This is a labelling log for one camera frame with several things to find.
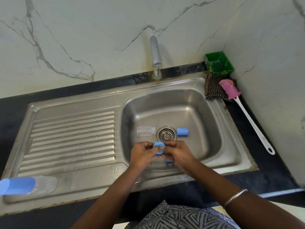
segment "faucet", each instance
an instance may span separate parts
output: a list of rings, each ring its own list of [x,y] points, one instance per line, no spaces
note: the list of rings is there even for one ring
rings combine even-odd
[[[159,51],[158,40],[156,36],[151,36],[149,39],[150,50],[152,53],[153,74],[156,80],[162,79],[160,66],[162,66],[161,56]]]

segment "black countertop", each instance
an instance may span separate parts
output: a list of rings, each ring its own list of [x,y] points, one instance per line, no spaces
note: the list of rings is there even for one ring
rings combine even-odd
[[[162,76],[163,78],[171,78],[201,72],[205,69],[202,63],[191,64],[163,69]],[[150,81],[153,81],[152,73],[147,72],[0,99],[0,173],[3,173],[28,104]],[[257,123],[242,98],[241,101]],[[226,177],[240,187],[246,188],[262,197],[298,191],[299,185],[294,181],[281,158],[277,153],[276,155],[270,155],[265,150],[238,104],[226,102],[226,106],[259,168],[257,171],[232,174]],[[218,205],[200,184],[196,181],[191,181],[131,193],[117,222],[140,220],[164,199],[169,204],[199,208]],[[22,229],[70,228],[95,201],[96,199],[91,199],[19,214],[5,215],[0,217],[0,225],[2,228]]]

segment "drain hole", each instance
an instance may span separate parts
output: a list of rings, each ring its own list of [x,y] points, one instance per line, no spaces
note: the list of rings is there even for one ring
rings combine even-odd
[[[163,126],[159,128],[156,136],[157,136],[157,140],[161,142],[177,140],[176,130],[170,126]]]
[[[171,141],[174,139],[174,133],[170,129],[163,129],[160,132],[159,137],[162,142]]]

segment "stainless steel sink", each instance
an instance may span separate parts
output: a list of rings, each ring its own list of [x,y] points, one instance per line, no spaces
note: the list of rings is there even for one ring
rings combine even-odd
[[[33,103],[2,178],[54,176],[45,196],[1,197],[0,215],[100,196],[128,167],[135,142],[184,140],[194,156],[220,174],[255,170],[225,105],[206,100],[204,73]],[[137,126],[157,134],[137,137]],[[189,128],[188,137],[176,136]],[[155,158],[132,191],[190,181]]]

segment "pink sponge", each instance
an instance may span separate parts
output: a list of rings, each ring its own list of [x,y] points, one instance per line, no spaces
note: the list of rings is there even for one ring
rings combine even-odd
[[[219,84],[222,86],[222,88],[225,90],[227,95],[229,96],[228,99],[236,98],[241,94],[241,92],[238,92],[236,87],[233,84],[233,81],[230,79],[223,79],[219,82]]]

